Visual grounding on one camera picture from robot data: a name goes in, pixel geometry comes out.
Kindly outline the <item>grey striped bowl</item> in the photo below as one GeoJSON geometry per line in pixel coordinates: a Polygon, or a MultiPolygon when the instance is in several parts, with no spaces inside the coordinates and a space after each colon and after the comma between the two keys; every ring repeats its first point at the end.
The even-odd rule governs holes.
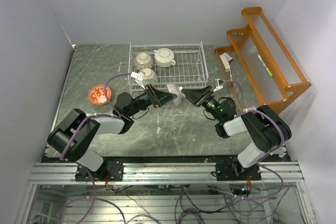
{"type": "Polygon", "coordinates": [[[177,84],[167,84],[166,85],[169,93],[171,94],[175,94],[176,98],[173,99],[173,103],[175,105],[176,108],[178,108],[182,103],[183,103],[183,93],[182,91],[182,87],[179,87],[177,84]]]}

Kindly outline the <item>pale green bowl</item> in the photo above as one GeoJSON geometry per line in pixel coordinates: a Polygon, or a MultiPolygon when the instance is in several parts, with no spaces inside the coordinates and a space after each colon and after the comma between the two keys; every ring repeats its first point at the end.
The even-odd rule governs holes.
{"type": "Polygon", "coordinates": [[[141,72],[144,73],[142,83],[144,84],[158,83],[158,77],[153,69],[143,68],[141,72]]]}

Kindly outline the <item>white wire dish rack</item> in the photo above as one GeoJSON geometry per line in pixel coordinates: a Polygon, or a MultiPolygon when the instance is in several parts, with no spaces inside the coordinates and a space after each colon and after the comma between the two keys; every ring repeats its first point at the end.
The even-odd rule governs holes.
{"type": "Polygon", "coordinates": [[[167,84],[177,84],[186,89],[204,88],[208,82],[208,71],[203,44],[161,44],[161,45],[130,45],[128,72],[139,72],[135,59],[140,53],[146,53],[155,59],[155,50],[168,48],[174,53],[176,65],[160,67],[154,63],[152,70],[158,77],[154,87],[165,90],[167,84]]]}

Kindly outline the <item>white bowl red pattern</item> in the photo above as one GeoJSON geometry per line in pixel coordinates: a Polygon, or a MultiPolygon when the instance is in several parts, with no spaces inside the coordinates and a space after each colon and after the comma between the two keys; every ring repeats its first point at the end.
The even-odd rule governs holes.
{"type": "Polygon", "coordinates": [[[88,99],[92,104],[95,105],[105,105],[108,103],[108,99],[105,96],[105,91],[107,92],[108,99],[112,97],[112,91],[109,87],[104,88],[103,84],[96,85],[90,89],[88,92],[88,99]]]}

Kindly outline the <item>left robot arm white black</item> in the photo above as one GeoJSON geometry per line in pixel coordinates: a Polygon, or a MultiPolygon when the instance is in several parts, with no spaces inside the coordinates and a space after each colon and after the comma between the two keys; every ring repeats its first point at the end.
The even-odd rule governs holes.
{"type": "Polygon", "coordinates": [[[176,94],[148,84],[136,98],[126,92],[119,94],[112,114],[86,114],[73,109],[49,134],[47,143],[61,154],[61,160],[85,166],[94,180],[102,180],[107,175],[107,167],[104,158],[90,148],[93,138],[102,134],[124,134],[133,125],[135,114],[150,106],[160,108],[176,98],[176,94]]]}

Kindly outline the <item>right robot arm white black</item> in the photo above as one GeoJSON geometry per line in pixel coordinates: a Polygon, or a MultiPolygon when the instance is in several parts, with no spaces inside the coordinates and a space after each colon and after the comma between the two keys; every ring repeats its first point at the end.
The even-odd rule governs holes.
{"type": "Polygon", "coordinates": [[[200,107],[217,121],[215,130],[219,137],[229,138],[247,132],[251,143],[237,156],[238,163],[231,167],[236,179],[244,179],[250,167],[262,161],[292,136],[289,126],[269,106],[263,105],[241,115],[236,112],[232,98],[215,100],[212,87],[182,89],[181,93],[191,104],[200,107]]]}

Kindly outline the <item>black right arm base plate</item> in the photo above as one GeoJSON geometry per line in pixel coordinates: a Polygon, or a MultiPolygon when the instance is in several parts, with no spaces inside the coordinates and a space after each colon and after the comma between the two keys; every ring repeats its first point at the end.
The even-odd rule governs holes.
{"type": "Polygon", "coordinates": [[[261,174],[258,165],[250,168],[243,168],[239,162],[216,163],[215,171],[211,175],[217,181],[243,181],[250,178],[251,180],[261,180],[261,174]]]}

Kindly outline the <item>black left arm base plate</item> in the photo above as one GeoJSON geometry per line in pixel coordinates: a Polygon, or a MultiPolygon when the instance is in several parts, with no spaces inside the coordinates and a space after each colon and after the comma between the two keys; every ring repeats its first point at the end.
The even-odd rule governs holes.
{"type": "Polygon", "coordinates": [[[91,181],[90,175],[96,182],[104,182],[106,180],[112,182],[121,182],[123,179],[124,166],[117,160],[104,161],[102,166],[97,171],[93,172],[88,168],[78,167],[75,174],[75,181],[89,182],[91,181]]]}

